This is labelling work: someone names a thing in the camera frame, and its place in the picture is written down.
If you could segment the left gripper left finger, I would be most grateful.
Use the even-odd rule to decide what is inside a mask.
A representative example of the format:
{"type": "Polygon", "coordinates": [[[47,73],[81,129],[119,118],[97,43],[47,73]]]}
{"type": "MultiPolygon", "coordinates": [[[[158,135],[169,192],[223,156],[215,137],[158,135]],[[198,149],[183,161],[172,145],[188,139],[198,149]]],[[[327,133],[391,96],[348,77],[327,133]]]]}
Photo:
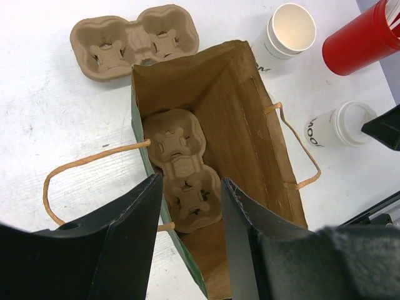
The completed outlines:
{"type": "Polygon", "coordinates": [[[144,299],[162,191],[153,174],[53,231],[2,225],[1,298],[144,299]]]}

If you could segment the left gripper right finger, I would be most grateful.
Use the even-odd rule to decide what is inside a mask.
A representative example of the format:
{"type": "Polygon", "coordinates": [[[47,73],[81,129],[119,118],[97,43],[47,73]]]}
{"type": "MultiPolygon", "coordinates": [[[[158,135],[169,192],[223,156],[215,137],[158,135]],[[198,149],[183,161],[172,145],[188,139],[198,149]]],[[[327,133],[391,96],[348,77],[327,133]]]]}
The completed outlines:
{"type": "Polygon", "coordinates": [[[233,299],[398,299],[399,230],[301,228],[221,183],[233,299]]]}

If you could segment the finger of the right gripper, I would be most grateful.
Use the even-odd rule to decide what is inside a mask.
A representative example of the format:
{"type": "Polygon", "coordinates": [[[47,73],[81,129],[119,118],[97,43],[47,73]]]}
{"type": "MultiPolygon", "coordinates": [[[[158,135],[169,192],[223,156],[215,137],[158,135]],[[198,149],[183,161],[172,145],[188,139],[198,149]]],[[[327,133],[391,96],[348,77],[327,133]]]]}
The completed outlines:
{"type": "Polygon", "coordinates": [[[367,122],[361,131],[389,149],[399,151],[400,105],[367,122]]]}

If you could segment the white paper coffee cup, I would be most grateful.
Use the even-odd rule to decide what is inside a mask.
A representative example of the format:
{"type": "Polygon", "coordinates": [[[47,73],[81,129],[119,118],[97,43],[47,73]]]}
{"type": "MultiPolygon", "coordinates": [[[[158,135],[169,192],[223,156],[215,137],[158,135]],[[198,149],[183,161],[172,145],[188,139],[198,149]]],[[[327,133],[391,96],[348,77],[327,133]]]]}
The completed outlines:
{"type": "Polygon", "coordinates": [[[304,128],[306,141],[316,147],[347,146],[360,148],[371,138],[361,129],[375,119],[377,113],[359,101],[342,103],[336,109],[310,120],[304,128]]]}

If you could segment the brown cardboard cup carrier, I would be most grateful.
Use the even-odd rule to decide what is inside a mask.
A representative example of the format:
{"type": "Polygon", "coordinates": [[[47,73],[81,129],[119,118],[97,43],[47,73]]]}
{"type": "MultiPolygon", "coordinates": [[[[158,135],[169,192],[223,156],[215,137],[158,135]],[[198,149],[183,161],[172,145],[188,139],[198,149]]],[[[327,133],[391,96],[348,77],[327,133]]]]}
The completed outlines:
{"type": "Polygon", "coordinates": [[[222,219],[221,180],[206,165],[206,138],[197,117],[171,109],[143,122],[150,162],[161,169],[164,197],[176,230],[191,233],[222,219]]]}

